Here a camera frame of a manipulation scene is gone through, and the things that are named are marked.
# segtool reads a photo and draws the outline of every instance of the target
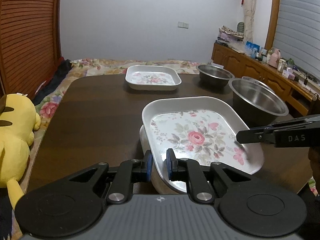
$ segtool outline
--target pikachu plush toy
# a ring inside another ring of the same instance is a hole
[[[38,130],[40,123],[35,106],[25,95],[9,94],[0,99],[0,188],[7,187],[13,209],[23,196],[18,181],[27,167],[32,130]]]

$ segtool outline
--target louvered wardrobe door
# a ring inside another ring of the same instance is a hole
[[[0,2],[0,71],[5,93],[33,97],[60,57],[59,0]]]

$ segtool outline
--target floral tray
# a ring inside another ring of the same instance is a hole
[[[168,148],[177,158],[195,159],[200,165],[219,161],[249,174],[262,167],[260,143],[241,145],[236,141],[236,133],[248,127],[231,106],[217,98],[156,100],[145,106],[142,121],[156,170],[161,180],[178,193],[186,192],[186,185],[168,180]]]
[[[176,71],[163,66],[131,66],[127,70],[125,80],[136,90],[175,90],[181,84]]]

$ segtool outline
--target window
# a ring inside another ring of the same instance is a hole
[[[280,0],[273,47],[320,78],[320,0]]]

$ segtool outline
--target metal bowl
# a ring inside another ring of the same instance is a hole
[[[258,84],[258,85],[261,85],[261,86],[269,89],[271,92],[274,92],[274,91],[273,91],[270,87],[268,87],[265,83],[263,83],[263,82],[255,79],[255,78],[248,77],[248,76],[243,76],[242,79],[249,80],[249,81],[251,81],[251,82],[253,82],[253,83],[256,83],[256,84]]]
[[[225,87],[229,80],[235,78],[235,76],[228,70],[211,65],[199,65],[198,70],[202,81],[217,88]]]
[[[229,86],[233,91],[233,109],[250,126],[268,125],[289,113],[279,96],[259,84],[236,78],[229,81]]]

